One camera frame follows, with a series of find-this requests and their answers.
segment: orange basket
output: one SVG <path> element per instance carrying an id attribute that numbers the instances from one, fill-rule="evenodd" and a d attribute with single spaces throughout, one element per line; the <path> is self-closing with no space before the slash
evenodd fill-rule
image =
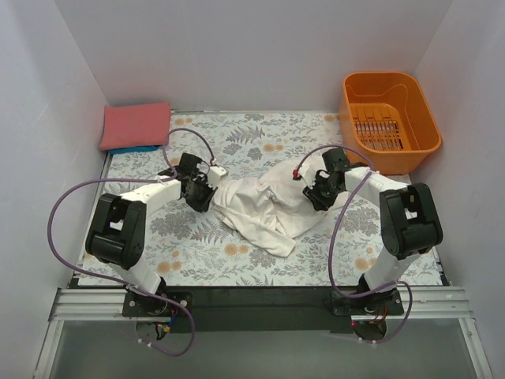
<path id="1" fill-rule="evenodd" d="M 442 143 L 417 81 L 405 73 L 353 73 L 343 83 L 339 120 L 347 146 L 381 174 L 409 174 Z M 348 152 L 352 163 L 363 162 Z"/>

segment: floral mat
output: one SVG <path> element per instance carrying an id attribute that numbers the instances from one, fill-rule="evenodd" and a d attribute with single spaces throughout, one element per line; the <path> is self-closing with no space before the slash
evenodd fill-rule
<path id="1" fill-rule="evenodd" d="M 202 133 L 213 147 L 217 163 L 230 178 L 261 176 L 278 162 L 300 156 L 322 144 L 342 143 L 335 114 L 173 114 L 171 128 L 184 126 Z M 208 159 L 202 142 L 190 133 L 174 133 L 168 156 L 178 162 L 183 152 Z M 112 158 L 109 178 L 153 178 L 165 168 L 160 150 L 126 153 Z M 408 176 L 395 177 L 408 182 Z M 104 191 L 120 194 L 136 188 L 107 183 Z M 379 212 L 356 197 L 343 219 L 334 253 L 338 284 L 355 285 L 375 262 L 382 248 Z M 274 257 L 225 226 L 211 209 L 200 214 L 184 201 L 158 211 L 146 230 L 145 257 L 169 285 L 182 286 L 323 286 L 328 285 L 327 255 L 335 219 L 331 210 L 313 229 L 295 240 L 288 258 Z M 93 256 L 84 255 L 84 268 L 114 275 Z M 433 253 L 409 267 L 402 278 L 413 285 L 441 285 Z M 81 276 L 80 285 L 110 282 Z"/>

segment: white backdrop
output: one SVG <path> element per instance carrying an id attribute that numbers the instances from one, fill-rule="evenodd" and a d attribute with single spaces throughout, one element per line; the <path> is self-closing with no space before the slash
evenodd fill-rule
<path id="1" fill-rule="evenodd" d="M 49 211 L 99 176 L 105 98 L 52 0 L 0 0 L 0 377 L 32 377 L 58 286 Z M 76 261 L 95 187 L 71 196 L 56 243 Z"/>
<path id="2" fill-rule="evenodd" d="M 55 0 L 113 105 L 334 110 L 357 70 L 413 72 L 451 0 Z"/>
<path id="3" fill-rule="evenodd" d="M 443 137 L 414 175 L 444 229 L 442 264 L 465 286 L 495 377 L 505 377 L 505 1 L 455 0 L 417 76 Z"/>

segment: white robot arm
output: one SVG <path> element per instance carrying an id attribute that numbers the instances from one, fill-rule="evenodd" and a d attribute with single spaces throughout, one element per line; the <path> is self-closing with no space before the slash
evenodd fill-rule
<path id="1" fill-rule="evenodd" d="M 160 183 L 148 184 L 121 195 L 105 193 L 99 199 L 86 238 L 86 251 L 108 264 L 133 286 L 155 294 L 165 287 L 163 279 L 145 260 L 146 220 L 171 201 L 184 198 L 197 212 L 206 212 L 219 182 L 227 176 L 224 168 L 209 166 L 200 171 L 202 159 L 183 153 L 169 182 L 171 170 L 159 173 Z"/>
<path id="2" fill-rule="evenodd" d="M 341 148 L 323 154 L 326 170 L 315 171 L 308 164 L 294 172 L 303 178 L 304 195 L 315 210 L 328 210 L 343 191 L 354 191 L 370 172 L 368 167 L 350 164 Z M 357 194 L 380 208 L 384 246 L 376 263 L 360 278 L 357 293 L 396 282 L 423 253 L 442 242 L 443 233 L 431 192 L 423 183 L 407 185 L 373 172 Z M 395 289 L 385 287 L 386 294 Z"/>

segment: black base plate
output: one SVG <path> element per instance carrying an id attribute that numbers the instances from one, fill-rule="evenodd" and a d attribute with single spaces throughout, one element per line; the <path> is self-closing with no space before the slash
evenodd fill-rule
<path id="1" fill-rule="evenodd" d="M 387 314 L 391 316 L 401 316 L 403 314 L 402 299 L 397 290 L 393 290 L 389 298 L 379 301 L 356 301 L 343 298 L 336 292 L 331 292 L 331 307 L 335 316 L 366 315 L 376 313 L 377 310 L 383 310 L 384 307 L 387 307 Z"/>
<path id="2" fill-rule="evenodd" d="M 352 333 L 349 315 L 336 317 L 327 305 L 329 287 L 170 287 L 168 298 L 188 302 L 199 332 L 326 330 Z M 125 317 L 152 317 L 142 299 L 128 293 Z M 190 332 L 187 317 L 179 311 L 170 333 Z"/>

